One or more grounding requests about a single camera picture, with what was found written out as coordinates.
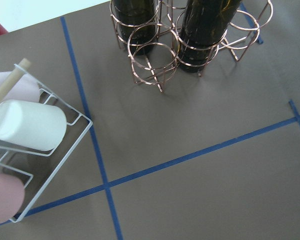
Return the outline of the dark wine bottle upper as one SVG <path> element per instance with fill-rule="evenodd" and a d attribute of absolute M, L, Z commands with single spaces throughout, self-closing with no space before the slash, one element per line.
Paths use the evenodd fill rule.
<path fill-rule="evenodd" d="M 154 22 L 158 14 L 157 0 L 112 0 L 109 5 L 110 16 L 120 49 L 142 56 L 148 54 L 154 40 Z"/>

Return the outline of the dark wine bottle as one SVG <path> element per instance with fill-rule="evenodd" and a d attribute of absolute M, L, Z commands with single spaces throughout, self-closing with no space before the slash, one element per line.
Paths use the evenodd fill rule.
<path fill-rule="evenodd" d="M 112 0 L 109 5 L 110 16 L 120 49 L 142 56 L 148 54 L 154 40 L 154 22 L 158 14 L 157 0 Z"/>
<path fill-rule="evenodd" d="M 188 73 L 204 69 L 209 47 L 219 43 L 241 4 L 240 0 L 189 0 L 179 32 L 179 66 Z"/>

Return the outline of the white cup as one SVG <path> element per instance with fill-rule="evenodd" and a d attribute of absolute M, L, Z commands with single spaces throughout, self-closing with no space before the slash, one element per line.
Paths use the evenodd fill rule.
<path fill-rule="evenodd" d="M 50 151 L 63 140 L 67 118 L 54 105 L 10 99 L 0 103 L 0 140 Z"/>

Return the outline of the dark wine bottle lower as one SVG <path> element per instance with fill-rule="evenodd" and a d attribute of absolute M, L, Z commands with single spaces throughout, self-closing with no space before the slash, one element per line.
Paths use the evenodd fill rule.
<path fill-rule="evenodd" d="M 188 73 L 204 69 L 209 47 L 219 43 L 241 4 L 240 0 L 189 0 L 179 32 L 179 66 Z"/>

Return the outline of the pale pink cup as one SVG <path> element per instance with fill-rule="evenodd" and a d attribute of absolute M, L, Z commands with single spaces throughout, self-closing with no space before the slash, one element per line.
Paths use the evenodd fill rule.
<path fill-rule="evenodd" d="M 10 73 L 10 71 L 0 72 L 0 86 Z M 25 74 L 8 92 L 2 101 L 21 100 L 38 103 L 40 95 L 41 93 L 37 80 L 29 74 Z"/>

